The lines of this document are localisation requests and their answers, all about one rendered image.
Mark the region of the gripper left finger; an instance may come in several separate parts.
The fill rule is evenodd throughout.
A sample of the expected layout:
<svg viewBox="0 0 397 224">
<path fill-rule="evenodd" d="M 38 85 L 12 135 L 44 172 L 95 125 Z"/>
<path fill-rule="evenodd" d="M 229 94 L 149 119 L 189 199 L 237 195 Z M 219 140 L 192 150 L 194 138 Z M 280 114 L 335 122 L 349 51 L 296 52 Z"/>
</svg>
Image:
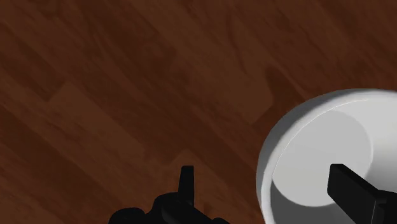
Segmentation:
<svg viewBox="0 0 397 224">
<path fill-rule="evenodd" d="M 123 208 L 112 214 L 108 224 L 230 224 L 223 218 L 209 218 L 194 206 L 194 166 L 181 168 L 178 191 L 158 196 L 151 210 Z"/>
</svg>

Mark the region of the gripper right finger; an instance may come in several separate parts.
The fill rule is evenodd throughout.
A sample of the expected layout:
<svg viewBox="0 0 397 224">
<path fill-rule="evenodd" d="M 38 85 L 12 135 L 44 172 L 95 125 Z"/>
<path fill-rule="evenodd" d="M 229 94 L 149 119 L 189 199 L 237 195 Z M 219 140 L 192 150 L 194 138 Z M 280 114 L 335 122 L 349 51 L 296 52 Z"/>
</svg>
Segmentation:
<svg viewBox="0 0 397 224">
<path fill-rule="evenodd" d="M 328 195 L 355 224 L 397 224 L 397 193 L 379 190 L 344 164 L 331 164 Z"/>
</svg>

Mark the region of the white bowl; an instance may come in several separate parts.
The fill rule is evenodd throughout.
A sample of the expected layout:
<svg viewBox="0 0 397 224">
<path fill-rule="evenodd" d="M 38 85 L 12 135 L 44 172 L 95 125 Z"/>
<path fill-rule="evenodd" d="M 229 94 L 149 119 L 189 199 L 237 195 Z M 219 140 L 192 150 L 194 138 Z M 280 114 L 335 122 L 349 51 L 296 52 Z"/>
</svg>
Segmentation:
<svg viewBox="0 0 397 224">
<path fill-rule="evenodd" d="M 332 164 L 397 193 L 397 91 L 337 90 L 274 125 L 256 171 L 265 224 L 354 224 L 328 195 Z"/>
</svg>

